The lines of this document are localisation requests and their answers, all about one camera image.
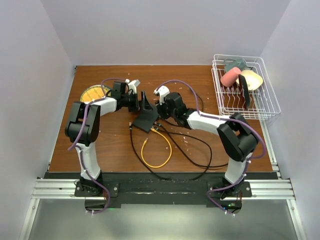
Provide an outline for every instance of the gray wall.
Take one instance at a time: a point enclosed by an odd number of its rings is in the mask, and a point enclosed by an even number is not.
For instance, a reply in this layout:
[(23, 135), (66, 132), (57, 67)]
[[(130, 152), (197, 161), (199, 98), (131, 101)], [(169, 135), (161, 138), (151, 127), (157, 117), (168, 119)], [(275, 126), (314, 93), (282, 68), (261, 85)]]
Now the gray wall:
[(293, 0), (263, 50), (281, 114), (268, 127), (308, 238), (319, 239), (320, 2)]
[(72, 64), (39, 0), (0, 7), (0, 239), (18, 239), (51, 158)]
[(77, 65), (259, 56), (290, 0), (41, 0)]

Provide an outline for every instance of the brown tabletop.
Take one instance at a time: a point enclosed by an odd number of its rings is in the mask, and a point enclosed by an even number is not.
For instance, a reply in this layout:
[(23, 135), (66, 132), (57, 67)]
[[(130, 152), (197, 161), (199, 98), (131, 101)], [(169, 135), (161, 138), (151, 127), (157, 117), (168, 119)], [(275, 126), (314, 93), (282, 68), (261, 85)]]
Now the brown tabletop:
[[(79, 101), (85, 89), (92, 85), (100, 84), (105, 78), (117, 77), (130, 80), (139, 79), (138, 91), (145, 91), (151, 103), (157, 98), (153, 92), (157, 86), (170, 79), (179, 79), (190, 84), (204, 101), (204, 112), (219, 114), (215, 87), (211, 74), (210, 65), (121, 65), (121, 66), (79, 66), (76, 70), (70, 95), (66, 104), (65, 113), (61, 123), (60, 131), (53, 152), (50, 172), (79, 172), (80, 165), (76, 150), (68, 151), (71, 145), (68, 137), (65, 136), (65, 125), (74, 101)], [(179, 92), (187, 107), (195, 108), (195, 97), (188, 90), (187, 86), (180, 83), (167, 84), (171, 92)], [(128, 112), (123, 108), (117, 112), (109, 113), (100, 119), (100, 133), (96, 141), (96, 155), (99, 166), (103, 172), (146, 172), (148, 171), (135, 156), (130, 142), (129, 122), (133, 122), (136, 113)], [(159, 121), (171, 132), (185, 133), (206, 141), (212, 148), (211, 165), (221, 165), (228, 162), (228, 155), (225, 153), (219, 136), (201, 130), (189, 130), (181, 127), (170, 126)], [(248, 123), (262, 136), (262, 129), (258, 120), (248, 120)], [(163, 163), (170, 151), (167, 149), (166, 141), (155, 134), (149, 134), (133, 128), (134, 145), (140, 154), (144, 140), (148, 142), (144, 148), (145, 160), (151, 165)], [(173, 138), (180, 144), (181, 148), (189, 157), (202, 165), (208, 164), (210, 151), (203, 143), (194, 139), (174, 135)], [(154, 169), (155, 172), (201, 172), (203, 168), (191, 164), (183, 154), (172, 144), (172, 157), (163, 167)], [(261, 144), (258, 145), (254, 155), (262, 152)], [(255, 159), (249, 166), (251, 172), (272, 171), (269, 156)], [(225, 172), (226, 167), (212, 171)]]

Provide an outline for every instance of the gray floor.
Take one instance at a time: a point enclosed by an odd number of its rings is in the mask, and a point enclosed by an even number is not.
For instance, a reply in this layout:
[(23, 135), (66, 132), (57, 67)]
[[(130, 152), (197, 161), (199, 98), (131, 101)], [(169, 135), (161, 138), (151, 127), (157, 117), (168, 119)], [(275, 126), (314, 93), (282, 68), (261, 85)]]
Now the gray floor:
[(123, 205), (85, 213), (84, 200), (43, 199), (30, 240), (296, 240), (285, 200), (247, 200), (236, 217), (202, 205)]

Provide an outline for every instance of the wire basket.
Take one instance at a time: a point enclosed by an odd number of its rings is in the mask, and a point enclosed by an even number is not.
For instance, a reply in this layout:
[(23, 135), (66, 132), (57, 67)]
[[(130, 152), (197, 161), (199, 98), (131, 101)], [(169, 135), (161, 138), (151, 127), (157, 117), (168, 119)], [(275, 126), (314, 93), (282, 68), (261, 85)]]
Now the wire basket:
[[(243, 101), (243, 89), (240, 90), (236, 84), (225, 87), (220, 82), (220, 78), (226, 73), (225, 62), (232, 62), (232, 60), (227, 59), (244, 59), (250, 70), (263, 79), (263, 84), (257, 90), (249, 91), (250, 106), (248, 108), (245, 108), (245, 102)], [(212, 62), (212, 77), (220, 115), (230, 116), (234, 113), (241, 113), (245, 119), (266, 120), (281, 112), (265, 63), (261, 57), (215, 54)]]

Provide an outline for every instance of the teal mug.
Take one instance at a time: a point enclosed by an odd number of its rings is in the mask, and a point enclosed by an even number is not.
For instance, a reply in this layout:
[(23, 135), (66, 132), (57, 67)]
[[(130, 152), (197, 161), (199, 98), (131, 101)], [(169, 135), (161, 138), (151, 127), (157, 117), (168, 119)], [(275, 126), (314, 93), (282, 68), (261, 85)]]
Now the teal mug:
[(237, 67), (241, 71), (244, 70), (247, 67), (247, 62), (243, 58), (239, 59), (233, 59), (233, 58), (227, 58), (224, 60), (224, 70), (227, 73), (234, 67)]

